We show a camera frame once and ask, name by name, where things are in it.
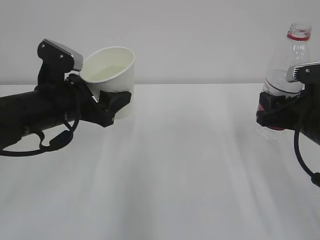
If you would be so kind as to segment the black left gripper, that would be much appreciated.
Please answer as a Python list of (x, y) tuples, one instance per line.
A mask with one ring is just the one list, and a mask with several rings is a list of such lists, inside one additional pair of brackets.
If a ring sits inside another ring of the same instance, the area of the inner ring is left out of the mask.
[(114, 124), (116, 117), (128, 117), (131, 114), (132, 93), (99, 92), (95, 100), (85, 81), (77, 74), (71, 73), (65, 83), (70, 87), (75, 97), (76, 118), (81, 121), (97, 124), (103, 128)]

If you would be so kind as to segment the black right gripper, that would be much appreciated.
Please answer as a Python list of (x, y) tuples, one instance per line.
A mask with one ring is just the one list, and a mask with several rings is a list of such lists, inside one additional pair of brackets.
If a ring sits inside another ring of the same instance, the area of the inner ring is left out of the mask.
[(301, 131), (306, 131), (306, 92), (302, 91), (294, 97), (276, 96), (267, 92), (259, 94), (256, 122), (262, 127), (276, 130), (295, 130), (302, 120)]

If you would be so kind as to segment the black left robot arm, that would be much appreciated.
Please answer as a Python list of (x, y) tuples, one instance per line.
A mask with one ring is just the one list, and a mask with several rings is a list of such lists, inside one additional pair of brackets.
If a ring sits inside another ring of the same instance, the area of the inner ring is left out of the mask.
[[(73, 140), (81, 121), (106, 128), (131, 101), (128, 90), (102, 90), (95, 100), (85, 81), (73, 73), (83, 64), (77, 52), (53, 48), (40, 49), (37, 54), (42, 65), (34, 90), (0, 99), (1, 156), (28, 157), (60, 150)], [(38, 149), (6, 150), (32, 134), (39, 137)]]

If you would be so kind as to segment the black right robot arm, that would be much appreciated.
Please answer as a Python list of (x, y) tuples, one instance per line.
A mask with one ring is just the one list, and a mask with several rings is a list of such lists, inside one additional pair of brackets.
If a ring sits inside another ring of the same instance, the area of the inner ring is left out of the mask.
[(303, 134), (316, 144), (320, 143), (320, 74), (315, 71), (299, 73), (298, 80), (305, 89), (297, 96), (259, 95), (256, 121), (262, 127), (294, 131), (294, 146), (299, 146)]

